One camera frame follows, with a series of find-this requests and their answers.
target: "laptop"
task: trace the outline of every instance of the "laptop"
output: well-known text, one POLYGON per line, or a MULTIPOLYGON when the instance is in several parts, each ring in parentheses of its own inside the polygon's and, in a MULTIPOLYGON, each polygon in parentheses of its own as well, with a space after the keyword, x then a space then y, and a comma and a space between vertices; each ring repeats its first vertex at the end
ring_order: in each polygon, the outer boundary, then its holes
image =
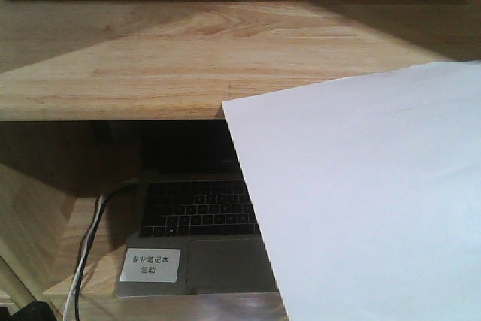
POLYGON ((225 120, 141 123, 118 297, 277 291, 225 120))

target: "white label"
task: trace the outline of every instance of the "white label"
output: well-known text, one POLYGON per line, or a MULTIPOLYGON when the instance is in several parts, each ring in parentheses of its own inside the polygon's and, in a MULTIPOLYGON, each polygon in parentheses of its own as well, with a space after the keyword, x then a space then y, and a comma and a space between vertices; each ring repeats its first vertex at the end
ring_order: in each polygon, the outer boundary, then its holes
POLYGON ((176 282, 180 250, 129 248, 123 263, 121 282, 176 282))

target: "black object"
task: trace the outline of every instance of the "black object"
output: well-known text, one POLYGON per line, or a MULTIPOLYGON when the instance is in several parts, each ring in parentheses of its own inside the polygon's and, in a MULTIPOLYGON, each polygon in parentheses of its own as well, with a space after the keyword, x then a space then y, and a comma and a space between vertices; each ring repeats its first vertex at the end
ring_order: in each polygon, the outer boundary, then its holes
POLYGON ((0 321, 8 321, 10 319, 10 313, 6 307, 0 307, 0 321))
POLYGON ((104 200, 104 203, 100 204, 99 200, 97 200, 97 207, 98 207, 98 217, 93 220, 92 224, 92 232, 89 238, 86 238, 84 242, 86 242, 86 251, 85 257, 83 258, 83 262, 78 265, 80 276, 77 279, 77 283, 75 284, 75 298, 74 298, 74 310, 75 310, 75 319, 76 321, 80 321, 80 310, 79 310, 79 300, 80 300, 80 290, 82 287, 82 279, 83 279, 83 272, 85 271, 85 265, 87 263, 87 259, 89 258, 90 250, 92 249, 93 241, 95 240, 95 235, 97 234, 98 225, 100 224, 101 218, 104 215, 105 208, 107 207, 108 202, 112 197, 115 195, 131 188, 137 187, 136 183, 127 184, 125 186, 116 189, 111 194, 107 195, 107 198, 104 200))
POLYGON ((13 316, 10 316, 6 307, 0 307, 0 321, 56 321, 56 318, 48 304, 33 301, 13 316))
POLYGON ((253 235, 256 226, 243 180, 155 182, 147 191, 140 236, 253 235), (185 214, 170 216, 171 210, 185 214))
MULTIPOLYGON (((163 174, 240 173, 225 120, 162 120, 141 123, 142 168, 163 174)), ((221 193, 200 189, 197 195, 221 193)), ((205 198, 198 202, 205 204, 205 198)))

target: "wooden shelf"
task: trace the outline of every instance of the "wooden shelf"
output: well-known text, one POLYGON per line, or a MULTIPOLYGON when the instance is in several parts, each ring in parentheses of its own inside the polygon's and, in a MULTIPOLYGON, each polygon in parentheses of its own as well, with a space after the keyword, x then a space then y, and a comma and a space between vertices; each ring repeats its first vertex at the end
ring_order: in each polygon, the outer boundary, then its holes
POLYGON ((460 0, 17 0, 0 23, 0 120, 222 117, 231 98, 481 57, 460 0))

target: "wooden desk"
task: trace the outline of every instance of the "wooden desk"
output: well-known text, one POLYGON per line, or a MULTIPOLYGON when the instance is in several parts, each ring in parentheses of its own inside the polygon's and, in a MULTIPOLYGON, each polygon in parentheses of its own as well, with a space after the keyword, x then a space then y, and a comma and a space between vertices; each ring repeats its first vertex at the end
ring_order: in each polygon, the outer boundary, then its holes
MULTIPOLYGON (((0 24, 0 120, 22 121, 0 123, 0 272, 24 289, 0 288, 20 307, 62 308, 95 197, 138 173, 138 147, 99 144, 85 120, 222 117, 231 98, 481 58, 478 0, 13 0, 0 24)), ((278 294, 115 299, 129 199, 99 230, 84 320, 228 319, 234 306, 286 319, 278 294)))

